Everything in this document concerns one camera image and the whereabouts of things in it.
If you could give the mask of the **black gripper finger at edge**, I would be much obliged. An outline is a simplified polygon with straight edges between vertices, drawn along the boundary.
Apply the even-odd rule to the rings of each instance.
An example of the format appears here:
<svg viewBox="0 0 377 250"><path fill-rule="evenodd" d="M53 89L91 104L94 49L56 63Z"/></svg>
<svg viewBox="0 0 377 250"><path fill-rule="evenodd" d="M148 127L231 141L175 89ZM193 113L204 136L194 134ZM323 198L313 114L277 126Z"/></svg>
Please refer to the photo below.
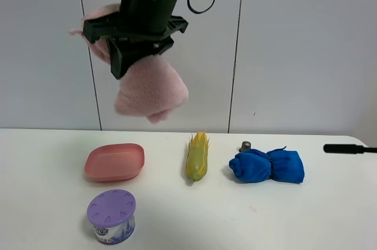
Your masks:
<svg viewBox="0 0 377 250"><path fill-rule="evenodd" d="M376 147L364 147L356 144L325 144L323 146L325 153L332 154L364 154L377 153Z"/></svg>

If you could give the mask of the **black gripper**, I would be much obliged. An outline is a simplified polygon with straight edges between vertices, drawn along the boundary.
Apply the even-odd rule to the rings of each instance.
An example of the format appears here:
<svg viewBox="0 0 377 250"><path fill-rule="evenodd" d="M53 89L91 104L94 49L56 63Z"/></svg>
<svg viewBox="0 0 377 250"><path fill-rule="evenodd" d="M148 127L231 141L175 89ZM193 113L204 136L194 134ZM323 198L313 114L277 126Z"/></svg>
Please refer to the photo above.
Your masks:
<svg viewBox="0 0 377 250"><path fill-rule="evenodd" d="M161 55L169 50L174 40L171 34L184 33L188 22L172 14L177 0L121 0L118 11L86 19L83 35L93 44L109 37L111 73L120 80L138 61L138 48L129 41L117 38L142 40L140 57Z"/></svg>

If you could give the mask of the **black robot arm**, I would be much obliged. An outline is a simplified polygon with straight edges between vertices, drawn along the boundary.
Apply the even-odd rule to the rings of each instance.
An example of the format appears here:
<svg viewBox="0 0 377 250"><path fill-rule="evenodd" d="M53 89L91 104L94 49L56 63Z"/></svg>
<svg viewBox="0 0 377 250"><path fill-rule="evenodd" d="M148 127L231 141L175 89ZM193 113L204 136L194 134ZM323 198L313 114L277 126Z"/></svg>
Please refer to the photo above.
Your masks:
<svg viewBox="0 0 377 250"><path fill-rule="evenodd" d="M376 145L376 0L84 0L91 42L106 34L111 64L94 58L103 130L327 134ZM157 53L188 100L157 125L114 106L130 63Z"/></svg>

